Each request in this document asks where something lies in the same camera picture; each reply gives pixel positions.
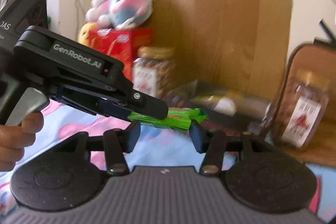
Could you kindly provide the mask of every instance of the snack package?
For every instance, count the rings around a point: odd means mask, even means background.
[[[90,30],[88,41],[90,48],[123,62],[123,73],[132,81],[132,66],[137,50],[152,43],[152,29]]]
[[[186,131],[189,130],[191,120],[196,120],[201,123],[208,116],[201,109],[189,109],[189,108],[175,108],[168,109],[168,116],[163,120],[158,120],[146,115],[132,112],[128,119],[131,121],[138,120],[141,123],[154,126],[156,128],[170,128],[174,130]]]

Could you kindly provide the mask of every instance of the red box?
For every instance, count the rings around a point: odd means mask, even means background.
[[[138,49],[152,43],[150,28],[130,30],[89,31],[90,48],[111,56],[125,64],[124,75],[132,81],[132,65]]]

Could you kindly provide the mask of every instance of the black mount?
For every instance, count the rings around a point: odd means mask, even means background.
[[[189,134],[196,151],[205,153],[199,175],[220,179],[245,206],[279,214],[310,204],[316,190],[314,174],[251,133],[226,136],[221,131],[208,132],[192,121]],[[139,136],[139,122],[99,137],[77,133],[19,168],[12,177],[12,193],[19,204],[37,211],[80,206],[99,194],[110,178],[130,174],[123,153],[133,151]],[[104,151],[106,171],[90,163],[92,151]],[[239,160],[222,171],[224,153],[229,151],[238,152]]]

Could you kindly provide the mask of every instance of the metal pin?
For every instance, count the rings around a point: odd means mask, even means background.
[[[206,165],[202,167],[202,171],[205,174],[215,174],[219,171],[219,168],[216,165]]]
[[[136,92],[136,93],[134,93],[133,97],[134,97],[135,100],[139,100],[141,96],[140,96],[140,93]]]
[[[115,164],[110,166],[111,172],[122,173],[126,170],[126,166],[123,164]]]

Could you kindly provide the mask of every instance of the green snack bar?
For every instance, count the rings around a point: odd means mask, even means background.
[[[175,108],[168,109],[168,116],[163,120],[158,120],[146,115],[132,112],[128,119],[131,121],[138,120],[143,124],[148,124],[156,128],[170,128],[174,130],[189,130],[191,120],[196,120],[201,123],[208,116],[201,109],[189,109],[189,108]]]

